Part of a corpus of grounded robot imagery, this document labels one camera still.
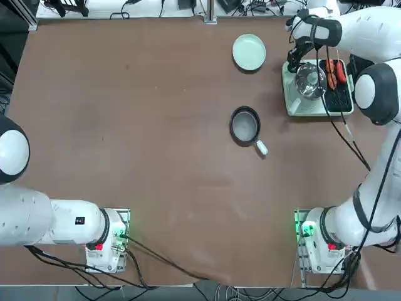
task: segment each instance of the green light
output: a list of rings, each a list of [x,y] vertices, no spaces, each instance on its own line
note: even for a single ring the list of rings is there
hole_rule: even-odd
[[[309,237],[313,235],[313,229],[315,228],[316,223],[314,221],[305,221],[302,224],[302,234],[304,237]]]

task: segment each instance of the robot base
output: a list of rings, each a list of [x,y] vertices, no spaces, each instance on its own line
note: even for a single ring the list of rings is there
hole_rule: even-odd
[[[302,287],[307,287],[305,272],[329,274],[345,256],[345,248],[329,250],[321,236],[321,212],[323,212],[322,208],[294,211]],[[344,264],[340,265],[333,274],[342,274],[343,272]]]
[[[127,254],[127,239],[120,235],[128,235],[130,229],[130,209],[104,208],[110,220],[107,239],[102,246],[96,246],[96,250],[85,247],[86,264],[108,273],[121,273],[125,271]],[[90,273],[99,273],[90,268]]]

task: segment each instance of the white cable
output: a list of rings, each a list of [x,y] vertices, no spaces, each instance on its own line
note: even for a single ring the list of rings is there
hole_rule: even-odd
[[[220,288],[221,284],[216,287],[216,291],[214,292],[214,301],[220,301]]]
[[[264,293],[263,295],[261,295],[260,297],[254,297],[254,296],[247,296],[243,293],[241,293],[239,290],[236,290],[235,288],[233,289],[231,287],[232,290],[235,290],[237,292],[238,295],[242,296],[242,297],[246,297],[246,298],[250,298],[253,299],[254,301],[262,301],[264,299],[266,299],[267,297],[269,297],[271,294],[273,294],[273,289],[270,288],[270,290],[268,290],[266,293]]]
[[[231,287],[226,287],[226,301],[228,301],[228,289]]]

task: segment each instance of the small black pan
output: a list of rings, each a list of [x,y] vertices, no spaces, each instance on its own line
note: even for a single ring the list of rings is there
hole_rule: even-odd
[[[268,154],[268,149],[258,138],[260,130],[261,119],[253,108],[243,105],[232,113],[230,120],[232,139],[242,147],[254,145],[265,156]]]

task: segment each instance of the black sticker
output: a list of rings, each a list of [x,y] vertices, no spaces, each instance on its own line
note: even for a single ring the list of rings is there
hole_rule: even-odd
[[[82,217],[76,217],[75,218],[75,224],[85,224],[85,217],[84,216],[82,216]]]

